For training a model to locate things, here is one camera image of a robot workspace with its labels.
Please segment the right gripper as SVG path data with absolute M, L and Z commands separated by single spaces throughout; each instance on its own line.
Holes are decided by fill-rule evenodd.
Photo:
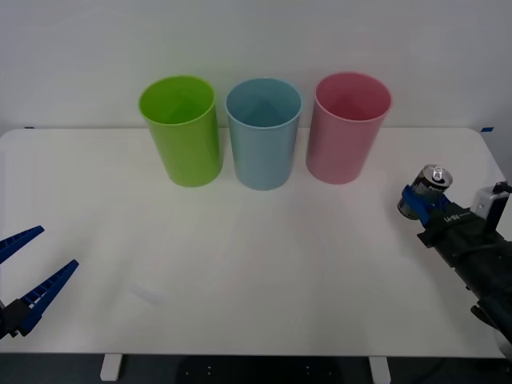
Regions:
M 495 225 L 444 194 L 431 204 L 406 185 L 402 201 L 424 227 L 418 235 L 421 242 L 434 248 L 457 272 L 511 272 L 511 242 L 497 232 Z

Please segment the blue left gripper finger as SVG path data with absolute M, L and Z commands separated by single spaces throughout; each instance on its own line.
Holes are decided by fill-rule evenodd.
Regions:
M 70 261 L 30 292 L 1 308 L 1 337 L 27 336 L 78 266 L 77 260 Z
M 21 248 L 23 248 L 30 241 L 35 239 L 44 232 L 42 226 L 36 226 L 5 238 L 0 241 L 0 263 L 3 264 L 8 258 L 13 256 Z

